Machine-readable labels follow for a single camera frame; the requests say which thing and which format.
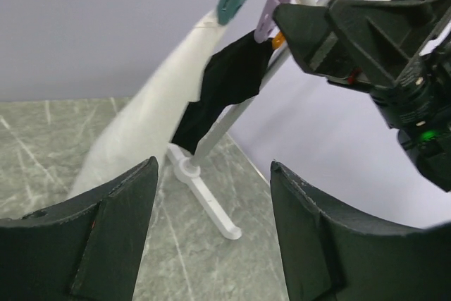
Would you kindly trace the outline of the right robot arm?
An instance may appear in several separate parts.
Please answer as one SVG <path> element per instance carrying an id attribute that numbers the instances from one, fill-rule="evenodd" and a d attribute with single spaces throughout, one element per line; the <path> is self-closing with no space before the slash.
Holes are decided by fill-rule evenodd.
<path id="1" fill-rule="evenodd" d="M 305 73 L 369 94 L 419 173 L 450 190 L 450 0 L 281 4 L 273 19 Z"/>

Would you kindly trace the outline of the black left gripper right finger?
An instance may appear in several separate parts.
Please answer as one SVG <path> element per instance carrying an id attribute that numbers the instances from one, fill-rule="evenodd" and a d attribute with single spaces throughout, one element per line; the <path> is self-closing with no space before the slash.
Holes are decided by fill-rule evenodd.
<path id="1" fill-rule="evenodd" d="M 450 225 L 364 213 L 277 161 L 271 199 L 291 300 L 449 300 Z"/>

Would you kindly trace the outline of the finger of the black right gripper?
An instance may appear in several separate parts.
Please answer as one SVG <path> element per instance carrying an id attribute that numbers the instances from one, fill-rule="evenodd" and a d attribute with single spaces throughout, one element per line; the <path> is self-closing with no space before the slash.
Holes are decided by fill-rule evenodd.
<path id="1" fill-rule="evenodd" d="M 282 4 L 273 19 L 305 73 L 324 77 L 336 86 L 368 86 L 365 74 L 328 24 L 327 12 L 325 6 Z"/>

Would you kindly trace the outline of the white underwear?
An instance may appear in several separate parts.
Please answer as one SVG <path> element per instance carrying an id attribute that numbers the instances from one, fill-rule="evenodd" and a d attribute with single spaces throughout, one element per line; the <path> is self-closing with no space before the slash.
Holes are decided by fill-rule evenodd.
<path id="1" fill-rule="evenodd" d="M 204 69 L 225 31 L 215 10 L 194 25 L 91 146 L 69 198 L 151 156 L 163 162 L 187 105 L 200 98 Z"/>

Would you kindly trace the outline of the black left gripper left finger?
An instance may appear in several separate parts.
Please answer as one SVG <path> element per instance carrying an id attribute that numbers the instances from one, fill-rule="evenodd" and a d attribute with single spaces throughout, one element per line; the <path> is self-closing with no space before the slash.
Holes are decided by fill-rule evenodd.
<path id="1" fill-rule="evenodd" d="M 81 195 L 1 220 L 2 300 L 131 300 L 156 196 L 150 158 Z"/>

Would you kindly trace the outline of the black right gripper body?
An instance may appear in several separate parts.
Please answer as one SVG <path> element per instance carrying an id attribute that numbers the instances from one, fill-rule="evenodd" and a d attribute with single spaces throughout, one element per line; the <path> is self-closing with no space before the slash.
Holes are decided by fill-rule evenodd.
<path id="1" fill-rule="evenodd" d="M 450 38 L 421 53 L 450 22 L 450 0 L 331 0 L 327 21 L 354 66 L 330 84 L 369 94 L 389 128 L 450 122 Z"/>

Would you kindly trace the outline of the black underwear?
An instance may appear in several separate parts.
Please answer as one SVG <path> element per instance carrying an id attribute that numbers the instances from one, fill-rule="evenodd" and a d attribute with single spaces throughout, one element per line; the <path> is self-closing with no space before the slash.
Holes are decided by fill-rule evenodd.
<path id="1" fill-rule="evenodd" d="M 194 154 L 227 106 L 258 95 L 273 53 L 272 39 L 258 43 L 253 32 L 215 53 L 204 70 L 200 99 L 188 104 L 171 143 Z"/>

